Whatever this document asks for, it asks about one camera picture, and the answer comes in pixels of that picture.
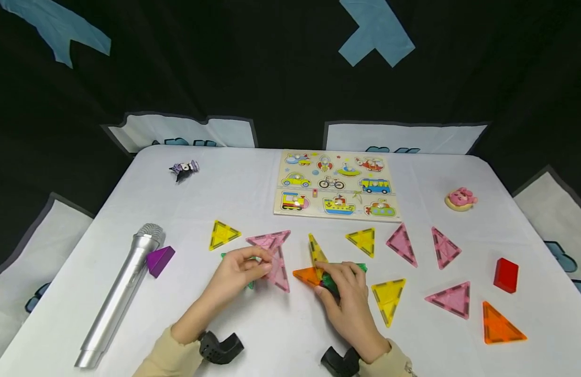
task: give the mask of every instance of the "black backdrop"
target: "black backdrop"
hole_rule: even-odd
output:
[[[387,1],[416,45],[394,68],[338,54],[338,0],[57,0],[112,39],[72,41],[73,69],[0,7],[0,263],[49,192],[99,210],[130,163],[100,125],[125,112],[250,118],[264,148],[319,149],[341,119],[493,120],[473,154],[510,191],[551,164],[581,196],[581,2]]]

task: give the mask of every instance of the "silver microphone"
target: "silver microphone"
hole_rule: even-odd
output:
[[[133,236],[129,255],[85,337],[74,366],[92,369],[99,364],[146,274],[146,255],[158,249],[162,234],[162,227],[148,223]]]

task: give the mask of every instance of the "sleeve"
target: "sleeve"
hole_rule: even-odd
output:
[[[412,361],[390,339],[391,350],[383,354],[372,364],[359,361],[360,377],[417,377],[412,372]]]
[[[200,362],[200,342],[181,345],[171,336],[171,327],[168,327],[133,377],[191,377]]]

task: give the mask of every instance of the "black stand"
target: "black stand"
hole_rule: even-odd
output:
[[[219,342],[219,339],[216,338],[214,333],[207,331],[202,334],[199,341],[200,354],[205,360],[213,364],[230,364],[244,349],[236,333],[228,336],[226,340]]]
[[[353,347],[347,350],[344,358],[330,347],[322,356],[321,363],[334,377],[353,377],[359,372],[359,355]]]

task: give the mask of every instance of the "pink cartoon figure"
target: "pink cartoon figure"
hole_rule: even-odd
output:
[[[445,197],[445,204],[449,208],[460,212],[469,210],[473,207],[473,204],[477,202],[477,197],[473,196],[473,192],[466,189],[466,187],[460,187],[459,189],[450,192]]]

